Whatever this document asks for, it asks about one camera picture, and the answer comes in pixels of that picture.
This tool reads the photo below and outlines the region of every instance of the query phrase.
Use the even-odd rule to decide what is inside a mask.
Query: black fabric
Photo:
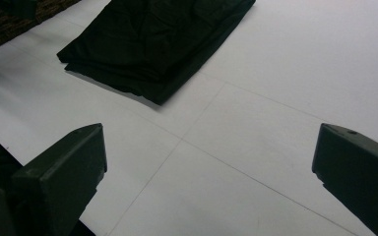
[[[162,104],[221,46],[255,0],[112,0],[57,55],[78,72]]]

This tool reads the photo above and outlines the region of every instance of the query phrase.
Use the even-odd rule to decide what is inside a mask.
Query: folded black cloth
[[[162,104],[255,0],[112,0],[57,56],[66,70]]]

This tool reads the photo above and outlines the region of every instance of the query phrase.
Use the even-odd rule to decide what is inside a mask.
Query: black plastic sheet
[[[112,0],[57,55],[66,70],[168,100],[218,50],[255,0]]]

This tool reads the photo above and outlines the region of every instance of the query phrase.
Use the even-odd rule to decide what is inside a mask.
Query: white surface
[[[378,1],[258,1],[163,107],[66,73],[56,53],[108,1],[0,47],[0,143],[25,164],[104,127],[97,235],[373,235],[311,172],[319,125],[378,141]]]

